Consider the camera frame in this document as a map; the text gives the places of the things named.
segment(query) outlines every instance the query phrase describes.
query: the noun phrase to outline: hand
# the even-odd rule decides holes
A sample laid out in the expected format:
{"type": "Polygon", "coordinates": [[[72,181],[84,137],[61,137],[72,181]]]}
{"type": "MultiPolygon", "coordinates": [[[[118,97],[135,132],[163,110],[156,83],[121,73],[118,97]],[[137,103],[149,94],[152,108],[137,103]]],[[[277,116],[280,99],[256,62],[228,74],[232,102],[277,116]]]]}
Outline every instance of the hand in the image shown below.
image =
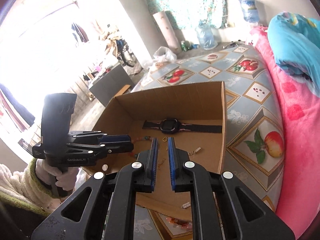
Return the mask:
{"type": "Polygon", "coordinates": [[[57,167],[51,167],[46,160],[37,159],[36,162],[36,175],[47,185],[51,185],[49,174],[55,176],[57,187],[62,187],[64,190],[69,191],[75,187],[77,174],[79,172],[78,167],[69,167],[68,171],[62,173],[57,167]]]}

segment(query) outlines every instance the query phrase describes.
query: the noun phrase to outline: smartwatch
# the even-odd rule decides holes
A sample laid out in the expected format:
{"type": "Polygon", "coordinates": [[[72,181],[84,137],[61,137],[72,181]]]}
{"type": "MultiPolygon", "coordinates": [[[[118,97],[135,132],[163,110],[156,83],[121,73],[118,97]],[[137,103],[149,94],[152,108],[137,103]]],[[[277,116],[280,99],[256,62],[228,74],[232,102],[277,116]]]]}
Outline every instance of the smartwatch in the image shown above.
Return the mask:
{"type": "Polygon", "coordinates": [[[201,125],[181,123],[177,119],[168,118],[162,122],[148,122],[145,121],[143,129],[160,130],[165,134],[174,134],[177,132],[207,132],[207,133],[222,133],[221,125],[201,125]]]}

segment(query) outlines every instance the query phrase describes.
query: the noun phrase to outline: large water jug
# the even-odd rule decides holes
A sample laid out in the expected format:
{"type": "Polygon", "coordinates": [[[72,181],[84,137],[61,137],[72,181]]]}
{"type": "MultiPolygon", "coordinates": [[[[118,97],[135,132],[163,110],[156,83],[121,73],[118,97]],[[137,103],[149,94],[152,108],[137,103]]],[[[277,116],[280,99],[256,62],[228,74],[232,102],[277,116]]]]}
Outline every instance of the large water jug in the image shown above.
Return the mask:
{"type": "Polygon", "coordinates": [[[239,0],[243,19],[249,23],[257,23],[260,21],[255,0],[239,0]]]}
{"type": "Polygon", "coordinates": [[[198,27],[196,28],[196,32],[201,48],[213,49],[217,47],[218,43],[212,34],[211,26],[209,24],[204,24],[202,21],[200,21],[198,27]]]}

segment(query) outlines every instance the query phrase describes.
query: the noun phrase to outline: watch face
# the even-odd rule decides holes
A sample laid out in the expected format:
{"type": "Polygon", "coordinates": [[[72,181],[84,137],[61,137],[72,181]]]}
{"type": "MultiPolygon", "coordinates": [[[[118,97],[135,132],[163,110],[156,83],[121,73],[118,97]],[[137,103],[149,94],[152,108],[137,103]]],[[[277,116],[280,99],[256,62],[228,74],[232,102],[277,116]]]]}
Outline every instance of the watch face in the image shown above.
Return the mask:
{"type": "Polygon", "coordinates": [[[176,120],[164,120],[161,129],[162,130],[172,130],[176,124],[176,120]]]}

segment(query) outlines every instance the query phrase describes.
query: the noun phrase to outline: rolled mat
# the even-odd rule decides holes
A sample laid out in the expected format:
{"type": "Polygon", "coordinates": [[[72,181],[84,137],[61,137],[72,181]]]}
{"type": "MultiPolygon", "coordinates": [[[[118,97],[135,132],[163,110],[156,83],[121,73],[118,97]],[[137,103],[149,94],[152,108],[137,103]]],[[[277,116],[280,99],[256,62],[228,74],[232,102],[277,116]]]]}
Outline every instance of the rolled mat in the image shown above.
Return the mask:
{"type": "Polygon", "coordinates": [[[169,49],[171,49],[175,54],[182,52],[180,43],[174,33],[174,30],[165,12],[162,11],[155,13],[153,17],[159,25],[159,28],[168,44],[169,49]]]}

